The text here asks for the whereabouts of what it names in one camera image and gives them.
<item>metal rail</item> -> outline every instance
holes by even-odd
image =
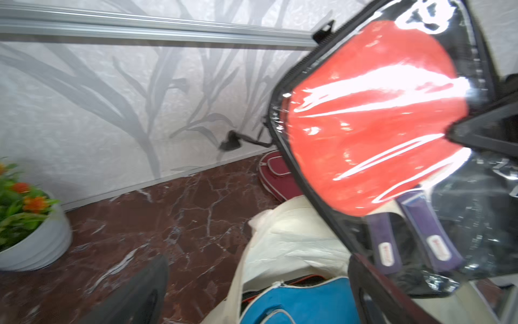
[[[314,47],[310,32],[50,6],[0,4],[0,34]]]

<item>red bag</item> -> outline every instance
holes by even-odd
[[[259,180],[266,190],[279,201],[286,201],[303,195],[298,188],[295,178],[282,159],[281,152],[267,153],[259,160],[257,167]]]

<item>white plastic bag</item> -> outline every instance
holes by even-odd
[[[347,276],[351,253],[306,197],[261,212],[249,225],[252,239],[239,261],[227,298],[202,324],[239,323],[243,291],[309,274]]]

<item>potted plant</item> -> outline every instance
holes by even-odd
[[[0,270],[36,270],[68,249],[72,231],[59,201],[19,182],[16,167],[0,161]]]

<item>green leaves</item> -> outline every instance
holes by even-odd
[[[6,217],[9,217],[11,215],[14,215],[14,214],[17,214],[18,212],[20,212],[22,210],[22,205],[23,205],[23,202],[20,201],[20,200],[17,200],[17,201],[14,201],[8,208],[7,208],[7,211],[6,211]]]
[[[0,251],[29,236],[47,218],[46,215],[18,213],[0,221]]]
[[[52,212],[52,205],[59,202],[49,199],[41,189],[18,183],[21,172],[15,170],[15,163],[2,163],[1,167],[3,172],[0,174],[0,251],[15,245],[34,232]],[[25,212],[24,205],[26,210],[38,214]]]

